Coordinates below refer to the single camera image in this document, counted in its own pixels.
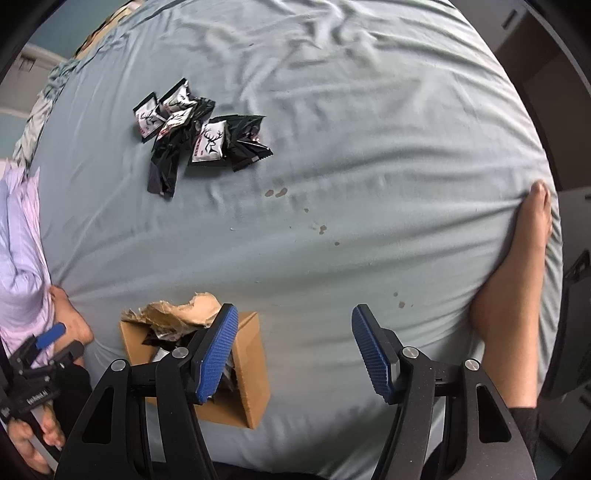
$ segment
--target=pink cloth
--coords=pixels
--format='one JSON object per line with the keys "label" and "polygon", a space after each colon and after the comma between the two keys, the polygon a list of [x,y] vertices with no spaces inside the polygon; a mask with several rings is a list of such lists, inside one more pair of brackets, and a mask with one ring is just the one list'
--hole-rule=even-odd
{"label": "pink cloth", "polygon": [[[31,335],[53,325],[51,279],[39,228],[39,171],[26,179],[22,167],[7,167],[0,179],[0,335],[8,354]],[[45,365],[53,346],[35,364]]]}

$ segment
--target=silver bolt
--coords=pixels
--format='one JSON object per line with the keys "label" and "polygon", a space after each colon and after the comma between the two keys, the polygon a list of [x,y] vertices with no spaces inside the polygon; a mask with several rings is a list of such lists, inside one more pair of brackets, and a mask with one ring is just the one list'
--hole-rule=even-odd
{"label": "silver bolt", "polygon": [[418,357],[418,350],[413,346],[406,346],[402,349],[402,354],[406,358],[416,358]]}
{"label": "silver bolt", "polygon": [[183,346],[178,346],[173,350],[173,357],[185,358],[189,354],[189,350]]}
{"label": "silver bolt", "polygon": [[478,363],[478,361],[474,360],[473,358],[469,358],[468,360],[466,360],[464,362],[464,366],[468,370],[472,370],[474,372],[480,368],[480,364]]}
{"label": "silver bolt", "polygon": [[121,372],[124,368],[125,368],[125,360],[119,359],[119,360],[115,360],[112,364],[111,364],[111,370],[113,372]]}

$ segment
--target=person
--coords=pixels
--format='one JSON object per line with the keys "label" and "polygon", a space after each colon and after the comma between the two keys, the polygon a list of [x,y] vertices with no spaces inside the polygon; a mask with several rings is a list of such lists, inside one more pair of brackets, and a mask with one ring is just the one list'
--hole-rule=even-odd
{"label": "person", "polygon": [[[66,292],[56,286],[51,286],[49,292],[56,311],[55,322],[61,322],[66,326],[66,333],[55,342],[54,351],[58,352],[74,340],[85,346],[91,343],[95,339],[92,330],[72,306]],[[60,372],[56,383],[60,387],[61,395],[53,405],[44,405],[40,426],[45,443],[62,448],[66,436],[74,428],[74,423],[92,392],[90,376],[84,369],[84,359],[80,357],[75,360],[74,365]],[[30,468],[45,475],[51,472],[47,461],[30,442],[33,430],[27,423],[12,419],[7,425],[7,431],[16,450]]]}
{"label": "person", "polygon": [[[552,231],[550,203],[550,190],[543,181],[536,181],[519,208],[508,255],[477,292],[469,309],[469,321],[485,343],[482,365],[515,418],[531,456],[537,441],[538,321],[545,248]],[[56,302],[56,320],[67,328],[61,345],[73,339],[85,344],[92,341],[92,332],[65,292],[52,287],[52,296]],[[56,416],[60,418],[51,408],[46,408],[42,428],[48,444],[61,446],[64,433]],[[9,431],[27,464],[47,472],[47,464],[30,443],[27,445],[32,435],[30,427],[15,421]],[[226,480],[319,478],[299,473],[252,472],[219,463],[216,469],[220,478]]]}

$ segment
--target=open cardboard box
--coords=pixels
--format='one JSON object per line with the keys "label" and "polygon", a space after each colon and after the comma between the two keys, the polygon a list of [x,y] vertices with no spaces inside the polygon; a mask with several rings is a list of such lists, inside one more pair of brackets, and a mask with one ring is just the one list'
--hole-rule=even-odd
{"label": "open cardboard box", "polygon": [[[265,413],[271,391],[258,313],[241,312],[238,318],[238,334],[232,346],[238,390],[219,390],[215,402],[208,400],[204,405],[195,405],[195,412],[202,420],[255,429]],[[119,327],[130,363],[149,363],[158,349],[142,345],[150,327],[129,322],[119,322]],[[156,404],[155,398],[148,401]]]}

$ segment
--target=bed sheet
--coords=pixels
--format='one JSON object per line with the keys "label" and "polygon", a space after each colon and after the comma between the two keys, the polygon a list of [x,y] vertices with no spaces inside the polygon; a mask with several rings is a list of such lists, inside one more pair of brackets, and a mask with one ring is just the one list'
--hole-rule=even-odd
{"label": "bed sheet", "polygon": [[[151,143],[132,108],[182,77],[217,115],[266,115],[275,155],[238,173],[185,160],[167,202],[146,192]],[[52,280],[96,336],[93,381],[124,356],[123,309],[210,291],[257,310],[272,398],[256,430],[203,422],[211,455],[334,479],[370,478],[394,414],[352,308],[433,359],[478,357],[469,302],[531,183],[555,193],[513,85],[444,0],[148,1],[76,67],[34,164]],[[540,378],[561,271],[555,198]],[[162,459],[153,410],[150,432]]]}

